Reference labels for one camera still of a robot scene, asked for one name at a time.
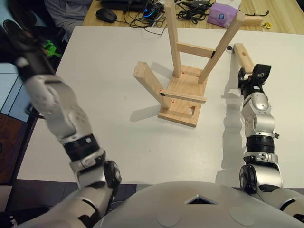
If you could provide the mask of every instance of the white table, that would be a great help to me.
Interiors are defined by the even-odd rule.
[[[212,48],[224,32],[179,29],[179,40]],[[275,152],[285,187],[303,188],[304,36],[239,31],[232,43],[244,43],[255,63],[272,66],[264,90],[280,134]],[[166,87],[173,69],[168,33],[159,37],[126,27],[77,27],[57,71],[75,91],[108,158],[120,167],[123,183],[194,180],[238,186],[246,138],[235,56],[224,52],[212,70],[196,128],[157,118],[160,105],[133,78],[138,61],[147,62]],[[207,59],[182,54],[181,62],[202,68]],[[39,120],[18,178],[75,181],[68,163],[62,146]]]

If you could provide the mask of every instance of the green object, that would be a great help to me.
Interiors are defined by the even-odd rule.
[[[43,45],[43,48],[47,53],[47,57],[57,56],[62,58],[61,54],[56,53],[57,48],[50,40],[47,39],[47,43]]]

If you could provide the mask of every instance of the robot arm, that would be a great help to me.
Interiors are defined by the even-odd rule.
[[[237,76],[238,88],[244,96],[242,115],[245,120],[247,151],[240,170],[240,186],[248,194],[280,209],[304,222],[303,196],[293,190],[283,189],[283,180],[275,154],[275,120],[271,105],[262,85],[267,80],[271,66],[257,64],[252,75],[245,79],[242,68]]]
[[[39,41],[22,31],[13,21],[0,27],[2,62],[14,64],[33,106],[43,114],[50,131],[63,145],[79,190],[49,213],[23,224],[42,227],[92,227],[106,213],[121,182],[119,169],[108,161],[94,135],[85,112],[72,89],[54,74]]]

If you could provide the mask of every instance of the computer mouse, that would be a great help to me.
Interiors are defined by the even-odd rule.
[[[113,23],[117,19],[116,14],[108,8],[101,8],[101,9],[97,10],[96,17],[100,20],[103,20],[103,21],[106,21],[109,23]]]

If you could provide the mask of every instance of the purple tissue box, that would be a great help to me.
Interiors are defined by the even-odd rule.
[[[208,23],[228,28],[236,16],[241,0],[218,0],[210,8]]]

